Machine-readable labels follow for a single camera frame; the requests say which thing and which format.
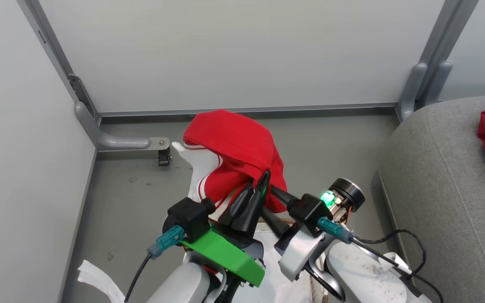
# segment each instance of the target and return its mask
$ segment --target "green led light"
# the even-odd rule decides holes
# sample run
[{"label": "green led light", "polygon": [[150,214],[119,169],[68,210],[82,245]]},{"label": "green led light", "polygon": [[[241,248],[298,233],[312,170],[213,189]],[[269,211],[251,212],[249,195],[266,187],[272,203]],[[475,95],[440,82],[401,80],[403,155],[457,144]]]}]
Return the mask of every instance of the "green led light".
[{"label": "green led light", "polygon": [[336,197],[334,194],[330,191],[326,191],[321,195],[321,201],[325,202],[325,205],[327,208],[331,208],[331,206],[334,204]]}]

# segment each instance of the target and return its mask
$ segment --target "metal frame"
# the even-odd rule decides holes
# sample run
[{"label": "metal frame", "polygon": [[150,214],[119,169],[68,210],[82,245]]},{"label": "metal frame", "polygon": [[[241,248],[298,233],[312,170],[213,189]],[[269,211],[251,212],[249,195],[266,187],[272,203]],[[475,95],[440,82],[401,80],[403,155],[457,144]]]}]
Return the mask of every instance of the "metal frame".
[{"label": "metal frame", "polygon": [[81,205],[80,205],[80,211],[78,212],[77,220],[76,220],[76,226],[75,226],[75,232],[72,236],[72,242],[71,242],[71,249],[69,250],[69,257],[67,258],[67,262],[65,264],[65,274],[63,275],[63,280],[61,282],[61,286],[59,288],[59,296],[57,297],[57,303],[60,303],[62,298],[63,298],[63,290],[65,289],[65,284],[67,283],[67,277],[69,276],[69,269],[71,267],[71,259],[72,259],[72,253],[75,248],[76,244],[76,238],[77,238],[77,232],[80,226],[80,221],[81,221],[81,215],[83,214],[83,207],[85,205],[85,199],[87,198],[87,193],[89,192],[89,184],[91,183],[91,177],[93,176],[93,167],[95,165],[96,161],[96,153],[93,154],[93,158],[91,159],[91,166],[89,168],[89,175],[87,176],[87,182],[85,183],[85,188],[83,190],[83,196],[81,198]]},{"label": "metal frame", "polygon": [[[196,115],[209,109],[196,109],[188,111],[141,111],[141,112],[97,112],[93,102],[87,94],[87,90],[81,79],[74,74],[67,60],[56,34],[54,33],[39,0],[17,0],[21,5],[33,30],[38,34],[39,41],[43,44],[46,53],[58,70],[65,86],[73,96],[77,105],[77,115],[91,140],[100,152],[114,150],[140,150],[154,149],[157,147],[156,138],[127,138],[110,136],[100,129],[91,129],[92,124],[83,115],[82,106],[92,115],[94,121],[100,124],[102,117],[140,117],[140,116],[164,116],[164,115]],[[380,104],[354,104],[354,105],[331,105],[331,106],[293,106],[293,107],[264,107],[249,109],[229,109],[236,113],[272,113],[272,112],[311,112],[330,111],[337,109],[379,109],[396,107],[398,118],[401,121],[407,119],[416,109],[438,101],[439,95],[452,70],[452,63],[446,59],[456,44],[458,37],[469,20],[479,0],[445,0],[439,17],[435,22],[428,42],[420,56],[419,63],[412,67],[398,102]]]},{"label": "metal frame", "polygon": [[[285,107],[248,107],[240,109],[227,109],[239,114],[255,113],[288,113],[288,112],[312,112],[312,111],[334,111],[339,109],[383,109],[396,107],[396,102],[387,103],[363,103],[345,105],[315,105],[315,106],[285,106]],[[214,109],[189,109],[182,111],[138,111],[138,112],[100,112],[101,117],[144,117],[144,116],[179,116],[197,115],[199,113],[213,111]]]},{"label": "metal frame", "polygon": [[445,0],[420,56],[419,64],[413,67],[398,101],[396,112],[400,122],[417,109],[437,103],[439,100],[439,95],[453,67],[453,64],[447,61],[448,56],[478,1]]},{"label": "metal frame", "polygon": [[98,152],[158,150],[159,165],[168,165],[171,159],[168,138],[112,136],[100,129],[101,116],[91,102],[83,82],[74,74],[40,2],[38,0],[17,0],[17,2],[75,102],[76,117]]}]

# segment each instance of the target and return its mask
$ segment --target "black connector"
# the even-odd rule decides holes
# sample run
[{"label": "black connector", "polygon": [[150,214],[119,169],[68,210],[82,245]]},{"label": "black connector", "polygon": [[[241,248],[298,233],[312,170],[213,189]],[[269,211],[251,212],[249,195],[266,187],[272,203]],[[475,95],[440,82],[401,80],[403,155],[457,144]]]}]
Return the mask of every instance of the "black connector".
[{"label": "black connector", "polygon": [[208,215],[214,213],[214,203],[205,198],[197,203],[191,198],[184,198],[168,209],[168,218],[164,221],[162,232],[175,225],[181,226],[187,236],[187,241],[194,243],[200,236],[210,230]]},{"label": "black connector", "polygon": [[317,228],[317,221],[322,217],[333,218],[325,202],[311,194],[304,194],[300,200],[291,201],[287,211],[289,216],[295,219],[299,226],[305,226],[314,237],[322,233]]}]

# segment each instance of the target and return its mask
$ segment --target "gray floor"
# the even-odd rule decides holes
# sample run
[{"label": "gray floor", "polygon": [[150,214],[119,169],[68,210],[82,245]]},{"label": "gray floor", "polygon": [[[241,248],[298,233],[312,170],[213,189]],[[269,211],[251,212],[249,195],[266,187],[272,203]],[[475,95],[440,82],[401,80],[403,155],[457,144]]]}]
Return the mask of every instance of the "gray floor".
[{"label": "gray floor", "polygon": [[[348,226],[367,239],[381,238],[391,230],[379,188],[372,184],[383,146],[398,124],[392,111],[379,115],[269,118],[258,122],[274,136],[292,194],[319,195],[337,177],[348,178],[366,195],[365,205],[352,215]],[[164,121],[102,127],[116,135],[167,136],[180,141],[188,124],[189,121]],[[96,161],[63,303],[108,302],[93,287],[77,282],[77,268],[84,259],[104,270],[125,293],[146,248],[160,236],[168,207],[188,192],[192,170],[175,152],[169,167],[158,167],[156,159],[142,155],[118,158]],[[377,249],[396,250],[393,244]],[[148,263],[130,302],[146,302],[179,265],[182,256],[183,250],[175,247]]]}]

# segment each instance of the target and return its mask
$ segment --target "gray fabric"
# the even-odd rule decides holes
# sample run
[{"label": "gray fabric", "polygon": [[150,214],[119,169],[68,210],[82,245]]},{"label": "gray fabric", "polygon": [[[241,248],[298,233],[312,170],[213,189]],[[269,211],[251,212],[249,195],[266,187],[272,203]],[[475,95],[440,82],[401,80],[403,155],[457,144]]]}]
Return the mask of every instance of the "gray fabric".
[{"label": "gray fabric", "polygon": [[[476,135],[484,109],[485,97],[420,109],[398,127],[380,165],[397,228],[420,236],[428,253],[420,274],[447,303],[485,302],[485,151]],[[418,244],[402,242],[418,266]]]}]

